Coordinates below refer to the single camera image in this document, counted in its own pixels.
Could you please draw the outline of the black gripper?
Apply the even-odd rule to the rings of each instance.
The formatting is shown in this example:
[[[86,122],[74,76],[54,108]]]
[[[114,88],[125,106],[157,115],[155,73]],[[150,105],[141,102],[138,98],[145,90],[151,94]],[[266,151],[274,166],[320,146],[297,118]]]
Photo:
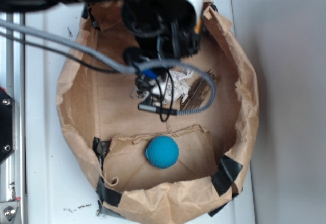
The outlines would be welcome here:
[[[121,15],[143,55],[186,58],[201,47],[203,0],[125,0]]]

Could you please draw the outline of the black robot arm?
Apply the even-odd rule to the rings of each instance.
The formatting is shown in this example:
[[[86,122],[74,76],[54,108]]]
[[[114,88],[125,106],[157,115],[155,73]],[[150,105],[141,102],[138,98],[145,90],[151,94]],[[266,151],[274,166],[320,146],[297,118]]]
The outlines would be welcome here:
[[[1,0],[3,12],[46,10],[58,3],[110,0]],[[200,50],[203,0],[123,0],[122,20],[144,55],[183,58]]]

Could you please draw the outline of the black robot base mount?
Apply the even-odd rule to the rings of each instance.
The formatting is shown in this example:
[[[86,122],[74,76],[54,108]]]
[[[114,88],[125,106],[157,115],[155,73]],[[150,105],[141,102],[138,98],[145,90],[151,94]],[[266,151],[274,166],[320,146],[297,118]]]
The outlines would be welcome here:
[[[15,151],[15,101],[1,87],[1,165]]]

